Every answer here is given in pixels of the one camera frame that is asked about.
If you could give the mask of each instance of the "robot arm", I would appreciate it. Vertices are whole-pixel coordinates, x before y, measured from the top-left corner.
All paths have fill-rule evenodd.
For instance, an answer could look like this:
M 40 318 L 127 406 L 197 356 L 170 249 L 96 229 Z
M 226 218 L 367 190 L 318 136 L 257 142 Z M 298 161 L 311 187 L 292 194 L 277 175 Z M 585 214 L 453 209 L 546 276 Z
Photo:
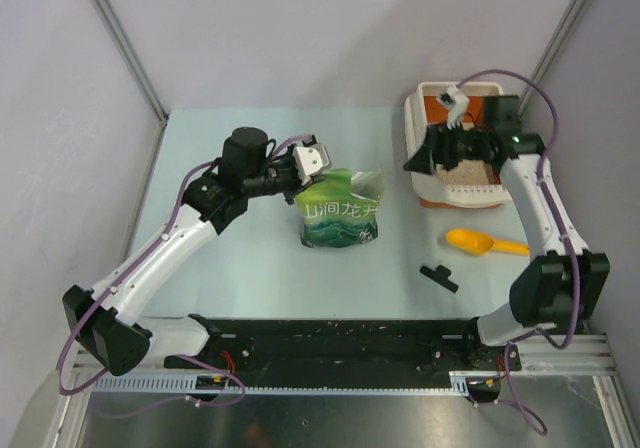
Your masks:
M 609 273 L 609 262 L 606 255 L 589 252 L 571 223 L 553 184 L 549 160 L 542 158 L 539 135 L 499 134 L 491 127 L 465 130 L 456 104 L 466 97 L 452 87 L 440 98 L 455 116 L 427 127 L 422 145 L 405 169 L 432 175 L 436 167 L 449 171 L 462 160 L 490 164 L 511 194 L 531 251 L 531 263 L 512 284 L 508 303 L 478 319 L 482 343 L 504 345 L 532 329 L 570 326 L 574 301 L 579 303 L 579 318 L 588 319 Z M 578 260 L 579 300 L 574 297 L 572 257 Z
M 144 246 L 91 290 L 73 286 L 65 293 L 72 333 L 112 374 L 127 373 L 143 359 L 197 354 L 209 338 L 206 329 L 191 318 L 141 318 L 147 303 L 187 258 L 247 210 L 249 199 L 283 193 L 292 204 L 331 166 L 315 137 L 280 156 L 267 154 L 271 143 L 261 130 L 236 129 L 221 158 L 187 175 L 171 217 Z

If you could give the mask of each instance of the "yellow plastic spoon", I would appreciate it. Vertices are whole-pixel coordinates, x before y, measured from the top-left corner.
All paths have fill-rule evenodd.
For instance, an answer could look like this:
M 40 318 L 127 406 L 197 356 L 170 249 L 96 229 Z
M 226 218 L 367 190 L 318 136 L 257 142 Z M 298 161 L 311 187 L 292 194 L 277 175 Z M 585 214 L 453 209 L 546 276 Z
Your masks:
M 529 256 L 529 247 L 514 241 L 496 240 L 486 233 L 471 230 L 451 230 L 447 233 L 447 241 L 472 255 L 482 256 L 490 251 L 512 253 Z

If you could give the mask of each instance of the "metal plate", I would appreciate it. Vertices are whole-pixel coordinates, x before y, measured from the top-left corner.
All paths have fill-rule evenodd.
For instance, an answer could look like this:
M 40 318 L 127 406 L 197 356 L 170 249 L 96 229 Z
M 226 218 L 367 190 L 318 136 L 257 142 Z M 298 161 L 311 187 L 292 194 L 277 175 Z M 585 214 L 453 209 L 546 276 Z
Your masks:
M 176 402 L 112 421 L 90 410 L 81 447 L 491 447 L 609 448 L 605 417 L 590 377 L 518 379 L 527 406 L 547 423 L 541 438 L 508 407 L 473 406 L 462 397 L 249 396 L 223 409 Z M 110 413 L 167 395 L 95 393 Z M 501 397 L 510 398 L 508 392 Z
M 495 210 L 426 210 L 402 169 L 402 109 L 228 109 L 174 111 L 166 129 L 134 248 L 166 221 L 184 174 L 219 156 L 237 126 L 284 140 L 315 133 L 336 167 L 382 169 L 386 191 L 376 214 L 380 236 L 344 250 L 300 244 L 300 210 L 282 197 L 251 200 L 220 240 L 195 253 L 150 301 L 145 316 L 235 319 L 469 319 L 499 308 L 526 257 L 471 257 L 446 243 L 465 227 L 525 241 L 512 204 Z M 445 265 L 453 294 L 420 274 Z
M 93 389 L 96 393 L 189 393 L 218 394 L 220 388 L 200 388 L 197 380 L 207 374 L 132 373 L 124 376 L 105 375 Z M 247 393 L 261 395 L 402 395 L 402 396 L 467 396 L 464 377 L 449 377 L 449 387 L 401 389 L 348 389 L 348 388 L 283 388 L 279 386 L 248 386 Z M 225 393 L 238 394 L 240 389 L 230 386 Z

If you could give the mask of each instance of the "gray wall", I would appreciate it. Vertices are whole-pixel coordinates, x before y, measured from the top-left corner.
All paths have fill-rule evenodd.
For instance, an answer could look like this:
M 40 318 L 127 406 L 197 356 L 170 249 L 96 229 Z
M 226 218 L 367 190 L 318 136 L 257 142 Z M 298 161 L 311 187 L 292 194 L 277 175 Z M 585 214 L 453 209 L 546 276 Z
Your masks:
M 89 0 L 0 2 L 0 446 L 122 255 L 158 126 Z
M 111 1 L 163 100 L 228 108 L 388 106 L 425 80 L 530 73 L 570 0 Z
M 558 190 L 584 239 L 605 251 L 611 275 L 593 327 L 610 337 L 640 416 L 640 17 L 637 0 L 593 0 L 544 83 L 561 133 L 551 156 Z M 548 134 L 540 100 L 527 126 Z

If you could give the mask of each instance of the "green plastic bag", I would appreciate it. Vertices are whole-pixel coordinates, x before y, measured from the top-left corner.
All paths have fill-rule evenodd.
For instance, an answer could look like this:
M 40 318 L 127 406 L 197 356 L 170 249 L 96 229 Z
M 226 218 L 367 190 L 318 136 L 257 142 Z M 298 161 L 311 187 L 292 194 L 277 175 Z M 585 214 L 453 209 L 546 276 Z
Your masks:
M 344 248 L 378 237 L 376 212 L 384 192 L 382 170 L 329 170 L 324 181 L 296 197 L 302 213 L 300 240 L 311 248 Z

